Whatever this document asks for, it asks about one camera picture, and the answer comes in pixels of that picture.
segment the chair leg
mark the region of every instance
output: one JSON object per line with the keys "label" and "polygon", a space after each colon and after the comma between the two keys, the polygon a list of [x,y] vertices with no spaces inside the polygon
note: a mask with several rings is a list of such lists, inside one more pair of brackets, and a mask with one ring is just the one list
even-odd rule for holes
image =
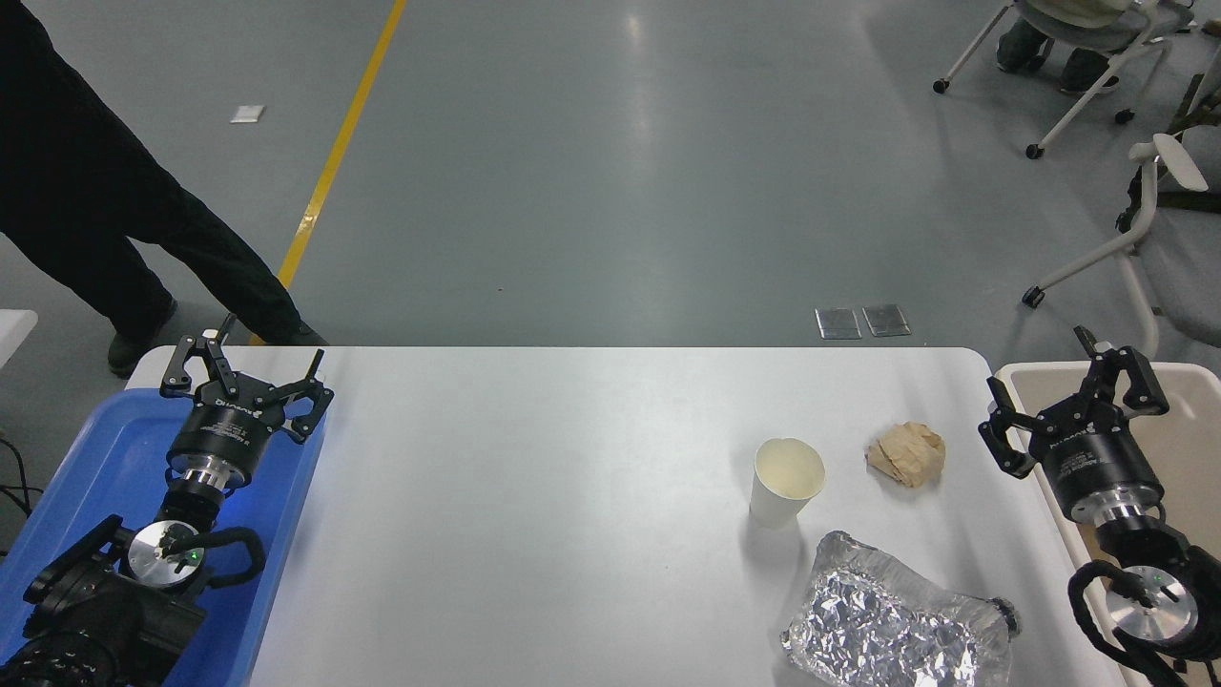
{"label": "chair leg", "polygon": [[[1200,79],[1200,83],[1212,83],[1210,77],[1216,73],[1217,70],[1221,70],[1221,45],[1217,45],[1212,51],[1212,59],[1209,60],[1209,66],[1204,70],[1204,78]],[[1200,100],[1203,100],[1206,95],[1208,93],[1204,93],[1203,88],[1195,89],[1195,96],[1192,98],[1192,104],[1187,107],[1187,111],[1190,112],[1194,110],[1195,106],[1200,104]]]}
{"label": "chair leg", "polygon": [[[1065,112],[1065,116],[1060,117],[1060,121],[1056,122],[1056,126],[1051,127],[1051,131],[1049,131],[1048,134],[1043,137],[1043,140],[1039,140],[1038,143],[1031,145],[1027,149],[1026,153],[1027,157],[1031,157],[1033,160],[1043,156],[1043,150],[1046,150],[1048,145],[1051,145],[1051,142],[1060,135],[1060,132],[1062,132],[1065,127],[1068,126],[1068,122],[1076,118],[1077,115],[1085,107],[1085,105],[1088,105],[1089,101],[1093,100],[1095,95],[1098,95],[1098,92],[1103,89],[1103,85],[1112,76],[1115,76],[1128,60],[1132,59],[1129,56],[1129,52],[1131,50],[1127,50],[1111,59],[1111,63],[1110,66],[1106,67],[1106,71],[1103,72],[1103,76],[1098,77],[1098,81],[1095,81],[1094,84],[1090,85],[1089,89],[1085,90],[1085,93],[1083,93],[1082,96],[1078,98],[1076,103],[1073,103],[1073,106],[1070,107],[1067,112]],[[1037,154],[1032,154],[1032,150],[1034,149],[1037,149]]]}
{"label": "chair leg", "polygon": [[1150,157],[1140,165],[1140,209],[1137,211],[1137,216],[1132,220],[1132,228],[1129,228],[1127,233],[1116,236],[1083,256],[1077,257],[1067,265],[1040,278],[1038,283],[1026,290],[1026,294],[1022,295],[1022,303],[1029,305],[1031,308],[1038,308],[1039,303],[1043,301],[1044,290],[1048,288],[1051,288],[1053,286],[1109,255],[1115,255],[1116,259],[1127,256],[1128,249],[1149,233],[1149,228],[1153,226],[1153,216],[1156,211],[1158,161],[1156,157]]}
{"label": "chair leg", "polygon": [[1039,290],[1046,290],[1048,288],[1051,288],[1053,286],[1060,283],[1061,281],[1084,270],[1090,265],[1100,262],[1101,260],[1111,255],[1123,254],[1125,251],[1127,251],[1128,248],[1132,246],[1132,244],[1144,238],[1144,233],[1139,233],[1137,236],[1133,236],[1133,233],[1137,232],[1129,231],[1127,233],[1121,233],[1120,236],[1116,236],[1115,238],[1107,240],[1106,243],[1103,243],[1098,248],[1094,248],[1089,253],[1085,253],[1081,257],[1077,257],[1076,260],[1068,262],[1067,265],[1044,276],[1043,278],[1039,279],[1038,283],[1034,284],[1034,287],[1038,288]]}
{"label": "chair leg", "polygon": [[1140,353],[1151,361],[1158,355],[1158,343],[1161,336],[1158,331],[1158,317],[1154,316],[1153,305],[1149,304],[1149,297],[1145,295],[1140,278],[1137,276],[1132,255],[1120,253],[1115,255],[1115,262],[1123,276],[1123,284],[1128,289],[1128,297],[1132,298],[1132,306],[1137,312],[1137,321],[1140,323]]}
{"label": "chair leg", "polygon": [[1120,113],[1115,115],[1116,122],[1127,123],[1128,121],[1132,121],[1133,116],[1136,116],[1136,111],[1140,109],[1140,105],[1144,103],[1145,96],[1149,94],[1149,87],[1153,85],[1154,77],[1158,76],[1158,72],[1161,70],[1161,66],[1166,63],[1166,59],[1170,57],[1170,48],[1171,45],[1168,40],[1166,40],[1165,38],[1158,38],[1150,40],[1147,45],[1143,46],[1143,49],[1139,52],[1133,55],[1133,57],[1137,57],[1137,56],[1143,56],[1149,50],[1159,51],[1158,61],[1153,63],[1153,70],[1150,70],[1149,76],[1145,77],[1144,84],[1140,87],[1140,92],[1137,94],[1136,103],[1133,103],[1132,106],[1126,110],[1120,110]]}
{"label": "chair leg", "polygon": [[976,35],[976,39],[971,41],[971,45],[968,45],[967,50],[962,54],[961,57],[958,57],[958,61],[954,62],[954,66],[950,67],[950,73],[933,82],[934,92],[945,93],[945,90],[950,88],[950,81],[952,81],[954,77],[957,76],[957,73],[962,70],[962,66],[966,65],[967,60],[971,59],[971,55],[973,55],[976,49],[979,48],[979,44],[984,41],[984,38],[988,38],[988,34],[991,33],[991,29],[996,28],[996,24],[1000,22],[1001,17],[1004,17],[1005,12],[1007,12],[1009,9],[1012,6],[1013,6],[1013,0],[1006,0],[1004,4],[1001,4],[1000,9],[996,10],[996,13],[993,16],[991,21],[989,21],[988,24],[984,26],[983,31],[980,31],[979,34]]}

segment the foil-wrapped object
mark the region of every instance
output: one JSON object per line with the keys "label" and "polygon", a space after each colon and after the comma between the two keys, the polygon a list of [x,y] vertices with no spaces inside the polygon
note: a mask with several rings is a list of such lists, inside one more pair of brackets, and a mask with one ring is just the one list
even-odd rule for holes
{"label": "foil-wrapped object", "polygon": [[832,532],[780,644],[794,665],[835,687],[1004,687],[1018,632],[1009,602],[946,592]]}

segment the black shoe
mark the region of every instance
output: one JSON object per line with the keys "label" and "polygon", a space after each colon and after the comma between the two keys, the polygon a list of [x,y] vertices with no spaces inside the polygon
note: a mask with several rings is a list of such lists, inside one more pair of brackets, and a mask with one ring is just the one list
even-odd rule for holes
{"label": "black shoe", "polygon": [[1010,61],[1006,62],[1006,61],[1001,60],[1000,59],[1001,44],[1002,43],[1000,40],[996,41],[996,68],[998,70],[1000,70],[1000,71],[1002,71],[1005,73],[1018,73],[1018,72],[1034,73],[1034,72],[1039,71],[1039,67],[1043,66],[1043,56],[1042,55],[1034,55],[1033,57],[1022,60],[1020,62],[1013,62],[1012,60],[1010,60]]}
{"label": "black shoe", "polygon": [[131,378],[132,373],[136,372],[136,366],[144,358],[144,354],[153,350],[153,342],[177,309],[178,301],[170,298],[170,304],[166,306],[165,314],[159,317],[156,328],[144,338],[128,338],[116,332],[115,337],[110,339],[110,350],[106,353],[106,366],[110,372],[120,379]]}
{"label": "black shoe", "polygon": [[271,347],[330,347],[326,338],[310,328],[305,322],[297,327],[297,331],[284,337],[265,338]]}

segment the silver flange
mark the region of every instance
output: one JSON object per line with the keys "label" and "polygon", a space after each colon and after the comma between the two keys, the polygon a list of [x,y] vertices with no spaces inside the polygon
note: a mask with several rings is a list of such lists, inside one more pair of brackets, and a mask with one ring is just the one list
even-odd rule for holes
{"label": "silver flange", "polygon": [[1170,646],[1195,630],[1199,613],[1195,599],[1187,593],[1183,583],[1168,572],[1153,566],[1134,565],[1123,569],[1140,576],[1153,608],[1114,592],[1106,593],[1106,610],[1111,620],[1123,632],[1158,646]]}
{"label": "silver flange", "polygon": [[242,471],[212,455],[182,454],[170,461],[170,467],[182,475],[182,480],[206,484],[217,492],[245,486]]}
{"label": "silver flange", "polygon": [[176,520],[154,522],[137,532],[131,547],[127,548],[127,566],[132,576],[140,583],[158,589],[186,581],[203,565],[204,549],[190,549],[166,556],[161,545],[162,543],[168,545],[175,538],[194,534],[199,534],[194,527]]}
{"label": "silver flange", "polygon": [[1158,492],[1143,484],[1121,486],[1094,492],[1073,504],[1072,519],[1082,525],[1099,527],[1104,522],[1145,515],[1160,502]]}

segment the blue tray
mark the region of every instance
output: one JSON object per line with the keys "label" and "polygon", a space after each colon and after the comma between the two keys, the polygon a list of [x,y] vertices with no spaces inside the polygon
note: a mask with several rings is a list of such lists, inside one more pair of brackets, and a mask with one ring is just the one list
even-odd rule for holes
{"label": "blue tray", "polygon": [[[139,530],[165,495],[165,454],[190,411],[189,399],[162,399],[153,389],[115,394],[85,421],[33,516],[0,564],[0,663],[26,639],[21,628],[33,606],[21,597],[34,577],[111,514]],[[322,445],[325,422],[304,447],[282,432],[272,437],[254,481],[221,506],[216,528],[250,527],[263,538],[267,567],[245,584],[208,589],[197,600],[208,611],[199,632],[165,681],[166,687],[239,687],[254,667],[280,574],[305,503]],[[217,574],[247,566],[242,547],[209,553]]]}

